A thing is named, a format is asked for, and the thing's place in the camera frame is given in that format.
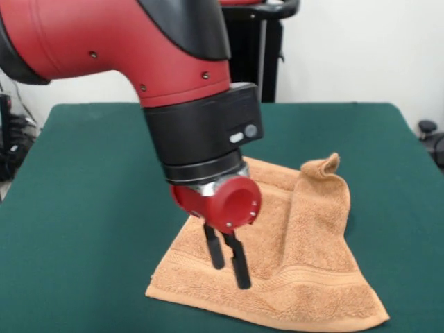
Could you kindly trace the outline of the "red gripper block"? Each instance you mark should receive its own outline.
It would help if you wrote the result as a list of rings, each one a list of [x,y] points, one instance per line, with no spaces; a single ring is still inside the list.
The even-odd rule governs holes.
[[[232,232],[257,218],[262,204],[259,186],[246,176],[225,176],[205,185],[172,185],[174,201],[187,213],[202,218],[207,249],[216,270],[225,266],[219,232]],[[232,249],[232,265],[240,289],[251,287],[243,244],[235,234],[223,234],[225,244]]]

